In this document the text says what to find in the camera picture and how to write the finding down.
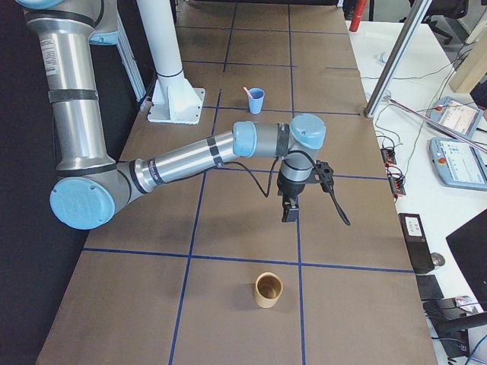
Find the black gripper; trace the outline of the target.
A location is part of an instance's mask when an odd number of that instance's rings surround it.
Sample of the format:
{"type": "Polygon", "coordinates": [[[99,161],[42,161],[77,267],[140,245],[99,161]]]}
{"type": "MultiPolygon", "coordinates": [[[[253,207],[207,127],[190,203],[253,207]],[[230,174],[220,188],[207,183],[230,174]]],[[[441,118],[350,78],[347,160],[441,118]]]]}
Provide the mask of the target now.
{"type": "Polygon", "coordinates": [[[324,161],[316,160],[315,166],[297,168],[288,161],[283,161],[278,174],[277,186],[282,196],[282,222],[295,222],[299,217],[297,196],[306,185],[320,184],[321,189],[332,195],[334,193],[333,169],[324,161]]]}

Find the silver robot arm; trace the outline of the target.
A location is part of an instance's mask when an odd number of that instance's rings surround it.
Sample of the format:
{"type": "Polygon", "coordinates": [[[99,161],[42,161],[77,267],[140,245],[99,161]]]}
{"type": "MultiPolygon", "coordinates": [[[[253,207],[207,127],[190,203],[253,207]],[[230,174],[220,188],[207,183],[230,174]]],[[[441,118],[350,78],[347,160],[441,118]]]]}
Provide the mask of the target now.
{"type": "Polygon", "coordinates": [[[107,153],[91,45],[115,45],[130,55],[115,1],[24,1],[27,27],[39,38],[49,101],[61,148],[59,181],[49,202],[70,227],[99,227],[158,186],[181,181],[244,157],[270,157],[282,197],[283,221],[298,218],[298,195],[308,184],[333,193],[333,171],[317,159],[326,125],[312,114],[290,123],[236,122],[231,131],[148,160],[116,162],[107,153]]]}

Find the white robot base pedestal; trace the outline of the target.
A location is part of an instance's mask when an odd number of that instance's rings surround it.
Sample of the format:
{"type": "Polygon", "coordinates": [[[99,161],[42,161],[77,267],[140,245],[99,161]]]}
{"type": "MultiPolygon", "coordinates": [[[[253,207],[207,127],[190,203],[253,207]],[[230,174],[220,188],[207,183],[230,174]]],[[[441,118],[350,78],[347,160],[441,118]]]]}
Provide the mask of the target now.
{"type": "Polygon", "coordinates": [[[195,125],[205,90],[186,79],[169,1],[137,2],[157,81],[148,113],[150,122],[195,125]]]}

